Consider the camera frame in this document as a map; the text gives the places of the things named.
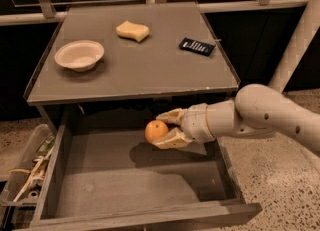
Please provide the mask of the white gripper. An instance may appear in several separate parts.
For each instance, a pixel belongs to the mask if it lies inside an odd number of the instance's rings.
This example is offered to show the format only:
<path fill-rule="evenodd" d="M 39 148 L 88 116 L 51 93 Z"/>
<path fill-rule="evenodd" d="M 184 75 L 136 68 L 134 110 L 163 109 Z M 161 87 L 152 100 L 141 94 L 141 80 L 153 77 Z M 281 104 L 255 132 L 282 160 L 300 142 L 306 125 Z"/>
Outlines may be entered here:
<path fill-rule="evenodd" d="M 187 110 L 176 108 L 159 114 L 156 119 L 167 124 L 180 126 L 170 130 L 165 136 L 155 140 L 153 145 L 160 149 L 174 149 L 186 147 L 193 141 L 207 143 L 215 140 L 207 124 L 208 105 L 205 103 L 193 105 Z"/>

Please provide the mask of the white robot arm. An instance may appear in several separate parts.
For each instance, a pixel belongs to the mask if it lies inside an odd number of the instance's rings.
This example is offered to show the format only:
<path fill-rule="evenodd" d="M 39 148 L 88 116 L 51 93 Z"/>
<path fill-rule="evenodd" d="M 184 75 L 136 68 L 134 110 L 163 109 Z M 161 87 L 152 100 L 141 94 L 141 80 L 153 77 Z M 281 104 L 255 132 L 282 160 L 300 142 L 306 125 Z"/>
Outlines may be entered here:
<path fill-rule="evenodd" d="M 320 115 L 282 95 L 319 27 L 320 0 L 309 0 L 267 86 L 247 85 L 231 100 L 158 115 L 159 120 L 176 127 L 153 144 L 161 149 L 180 148 L 222 136 L 263 138 L 279 132 L 319 154 Z"/>

